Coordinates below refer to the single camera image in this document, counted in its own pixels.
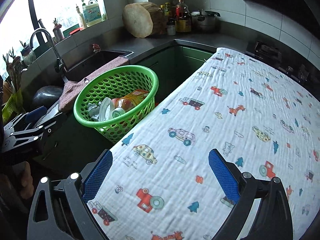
cabinet door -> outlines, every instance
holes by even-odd
[[[152,69],[159,79],[159,88],[155,96],[157,103],[162,102],[176,88],[174,48],[163,50],[137,63]]]
[[[178,46],[175,48],[177,85],[192,76],[213,54],[198,49]]]
[[[202,61],[206,61],[209,59],[213,53],[199,50],[199,49],[193,49],[193,48],[188,48],[188,47],[182,47],[182,53],[185,56],[196,58]]]
[[[70,114],[63,125],[47,138],[44,153],[34,158],[36,162],[65,177],[80,172],[89,162],[94,162],[104,149],[113,144],[94,128],[81,125]]]

pink towel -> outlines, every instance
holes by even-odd
[[[96,71],[92,72],[89,76],[85,77],[80,82],[68,81],[64,84],[63,93],[59,98],[59,111],[60,112],[69,112],[73,108],[73,104],[76,101],[77,96],[82,91],[82,89],[88,84],[85,83],[85,80],[89,80],[89,82],[95,79],[102,73],[106,71],[127,65],[129,60],[125,57],[117,57],[114,60],[111,60],[107,64],[103,65],[101,68],[97,69]]]

red lid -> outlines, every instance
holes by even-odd
[[[76,28],[75,30],[70,32],[70,35],[75,34],[75,33],[79,32],[79,31],[81,31],[81,29],[80,28]]]

stainless steel pot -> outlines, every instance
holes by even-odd
[[[203,32],[214,32],[220,14],[213,11],[194,11],[191,14],[192,29]]]

orange bottle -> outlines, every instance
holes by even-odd
[[[112,117],[116,118],[135,108],[148,94],[149,92],[146,90],[136,89],[130,94],[120,98],[115,104],[116,109],[112,111]]]

